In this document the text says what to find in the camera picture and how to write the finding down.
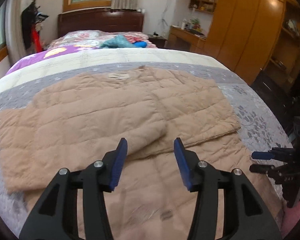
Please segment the pink sleeve forearm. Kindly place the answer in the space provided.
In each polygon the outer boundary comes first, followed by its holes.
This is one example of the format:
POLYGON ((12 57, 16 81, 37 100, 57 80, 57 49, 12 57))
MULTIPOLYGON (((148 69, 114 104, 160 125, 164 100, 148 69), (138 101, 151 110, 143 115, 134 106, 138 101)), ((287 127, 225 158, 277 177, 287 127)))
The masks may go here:
POLYGON ((300 202, 293 208, 284 208, 283 221, 281 225, 282 237, 286 237, 300 220, 300 202))

